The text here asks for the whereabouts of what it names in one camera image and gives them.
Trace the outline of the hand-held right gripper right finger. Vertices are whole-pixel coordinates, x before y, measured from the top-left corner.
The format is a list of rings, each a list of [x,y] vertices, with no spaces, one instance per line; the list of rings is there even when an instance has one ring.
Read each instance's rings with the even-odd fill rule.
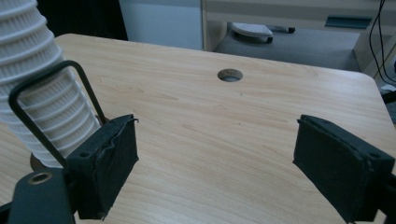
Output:
[[[346,223],[396,224],[396,159],[334,123],[302,115],[293,163]]]

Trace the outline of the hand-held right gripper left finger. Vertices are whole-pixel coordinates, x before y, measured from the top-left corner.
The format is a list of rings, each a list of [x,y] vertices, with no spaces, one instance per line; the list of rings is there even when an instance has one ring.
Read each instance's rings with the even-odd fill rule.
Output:
[[[67,158],[80,219],[104,219],[138,161],[133,115],[111,119]]]

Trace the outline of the dark wire cup holder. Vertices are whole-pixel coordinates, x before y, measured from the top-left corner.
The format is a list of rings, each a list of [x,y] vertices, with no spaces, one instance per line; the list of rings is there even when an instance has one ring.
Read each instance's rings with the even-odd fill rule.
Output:
[[[21,84],[17,85],[10,92],[8,97],[8,104],[11,110],[14,112],[14,114],[20,119],[20,121],[26,126],[26,128],[37,138],[37,140],[48,150],[48,152],[53,156],[53,158],[62,165],[64,169],[67,168],[66,159],[51,143],[51,141],[47,138],[47,136],[41,132],[41,130],[28,116],[28,114],[21,108],[20,104],[18,103],[18,98],[23,91],[26,91],[28,88],[31,88],[32,86],[45,81],[46,79],[54,76],[56,73],[64,70],[69,66],[73,67],[78,72],[80,80],[90,97],[90,100],[97,113],[100,123],[105,124],[107,122],[107,119],[95,96],[95,93],[88,80],[88,77],[86,76],[86,73],[83,70],[82,66],[75,61],[66,60],[52,66],[51,68],[44,69],[43,71],[34,73],[34,77],[31,80],[23,81]]]

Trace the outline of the stack of paper cups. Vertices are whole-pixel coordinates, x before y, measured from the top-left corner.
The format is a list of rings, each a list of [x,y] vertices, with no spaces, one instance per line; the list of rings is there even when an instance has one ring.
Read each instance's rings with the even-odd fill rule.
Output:
[[[0,0],[0,122],[47,167],[59,168],[61,164],[15,115],[8,98],[17,85],[63,60],[63,51],[36,0]],[[100,127],[67,68],[21,92],[18,103],[63,157]]]

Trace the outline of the white cabinet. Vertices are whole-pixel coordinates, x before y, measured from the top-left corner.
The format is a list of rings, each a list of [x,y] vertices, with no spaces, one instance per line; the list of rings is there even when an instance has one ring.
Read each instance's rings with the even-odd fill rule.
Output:
[[[203,49],[201,0],[119,0],[129,41]]]

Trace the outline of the chair base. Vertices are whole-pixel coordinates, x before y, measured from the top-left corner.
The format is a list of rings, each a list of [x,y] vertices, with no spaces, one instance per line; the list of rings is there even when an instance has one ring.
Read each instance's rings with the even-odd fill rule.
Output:
[[[262,24],[233,22],[232,29],[236,35],[263,38],[267,43],[272,43],[274,39],[273,32],[266,25]]]

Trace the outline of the light wooden desk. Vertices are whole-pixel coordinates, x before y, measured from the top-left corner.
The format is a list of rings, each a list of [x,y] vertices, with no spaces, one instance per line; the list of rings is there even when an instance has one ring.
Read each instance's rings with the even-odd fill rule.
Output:
[[[396,0],[203,0],[206,21],[358,33],[354,52],[360,70],[373,77],[375,62],[396,58]],[[330,15],[371,17],[366,29],[326,27]]]

